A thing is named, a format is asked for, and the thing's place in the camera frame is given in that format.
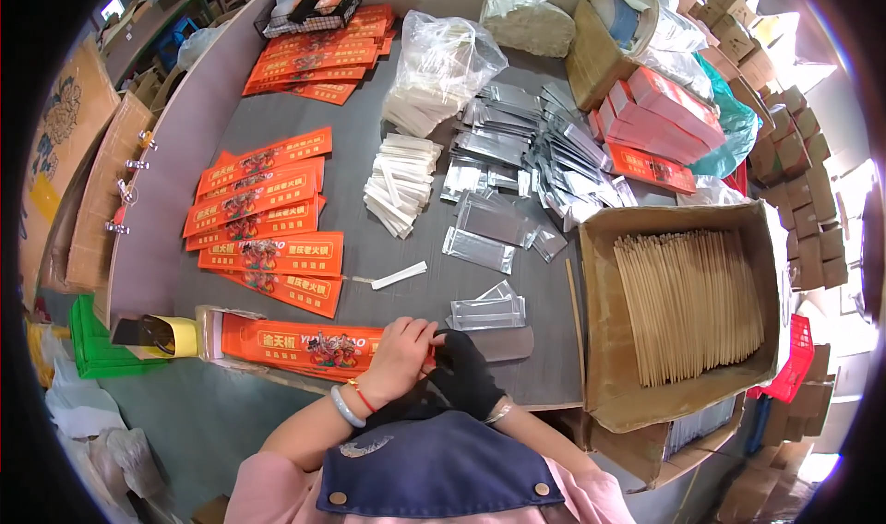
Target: black wire basket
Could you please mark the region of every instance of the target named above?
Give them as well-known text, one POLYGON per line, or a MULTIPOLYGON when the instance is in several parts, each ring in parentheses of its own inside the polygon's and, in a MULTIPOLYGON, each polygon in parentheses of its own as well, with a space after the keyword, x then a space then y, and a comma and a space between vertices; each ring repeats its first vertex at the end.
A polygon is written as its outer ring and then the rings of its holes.
POLYGON ((263 12, 254 22, 255 30, 262 38, 270 40, 287 33, 344 28, 362 2, 363 0, 341 0, 338 7, 324 15, 314 9, 317 0, 301 0, 290 15, 272 18, 272 9, 263 12), (310 7, 305 7, 306 3, 310 3, 310 7))

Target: black fingerless glove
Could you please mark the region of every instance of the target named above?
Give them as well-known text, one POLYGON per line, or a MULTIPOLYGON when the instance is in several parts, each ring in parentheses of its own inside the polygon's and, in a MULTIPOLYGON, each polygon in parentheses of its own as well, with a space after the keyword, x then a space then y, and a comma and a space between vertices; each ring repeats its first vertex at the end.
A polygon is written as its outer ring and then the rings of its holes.
POLYGON ((456 410, 477 420, 489 418, 504 389, 495 385, 489 364, 467 333, 444 329, 435 335, 441 333, 446 334, 446 345, 436 348, 437 368, 428 378, 456 410))

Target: woman's hand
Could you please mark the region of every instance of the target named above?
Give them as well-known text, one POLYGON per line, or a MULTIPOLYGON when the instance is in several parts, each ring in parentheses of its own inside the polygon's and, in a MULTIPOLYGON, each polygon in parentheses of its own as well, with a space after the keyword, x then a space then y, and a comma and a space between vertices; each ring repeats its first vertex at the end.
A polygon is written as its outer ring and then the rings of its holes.
POLYGON ((504 389, 495 385, 489 364, 468 334, 443 330, 431 345, 437 346, 437 368, 428 378, 456 410, 477 420, 489 418, 495 404, 504 397, 504 389))
POLYGON ((405 395, 418 381, 436 322, 400 317, 389 324, 372 356, 370 369, 357 383, 376 410, 405 395))

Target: teal plastic bag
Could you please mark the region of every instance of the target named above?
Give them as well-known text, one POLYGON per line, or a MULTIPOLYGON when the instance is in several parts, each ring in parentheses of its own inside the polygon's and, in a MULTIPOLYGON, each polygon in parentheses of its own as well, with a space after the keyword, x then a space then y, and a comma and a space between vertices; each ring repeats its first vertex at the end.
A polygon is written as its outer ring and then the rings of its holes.
POLYGON ((732 95, 732 90, 720 77, 719 72, 700 54, 692 55, 711 79, 714 101, 720 108, 719 122, 725 134, 725 143, 688 167, 696 176, 703 174, 724 179, 738 168, 753 149, 757 142, 757 131, 763 126, 763 120, 757 116, 754 109, 732 95))

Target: pink shirt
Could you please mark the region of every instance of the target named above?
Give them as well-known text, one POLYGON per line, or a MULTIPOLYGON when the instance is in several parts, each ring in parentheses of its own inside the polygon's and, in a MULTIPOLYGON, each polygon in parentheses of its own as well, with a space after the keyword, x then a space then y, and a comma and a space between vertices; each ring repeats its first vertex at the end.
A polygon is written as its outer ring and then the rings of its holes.
MULTIPOLYGON (((566 506, 582 524, 634 524, 621 495, 618 480, 602 470, 573 476, 549 458, 554 480, 566 498, 566 506)), ((289 459, 276 453, 261 452, 240 464, 237 484, 227 504, 224 521, 228 524, 301 524, 318 516, 322 469, 305 473, 289 459)), ((419 518, 369 518, 349 514, 346 524, 417 524, 431 522, 419 518)), ((527 506, 512 511, 475 514, 448 521, 464 524, 544 524, 539 509, 527 506)))

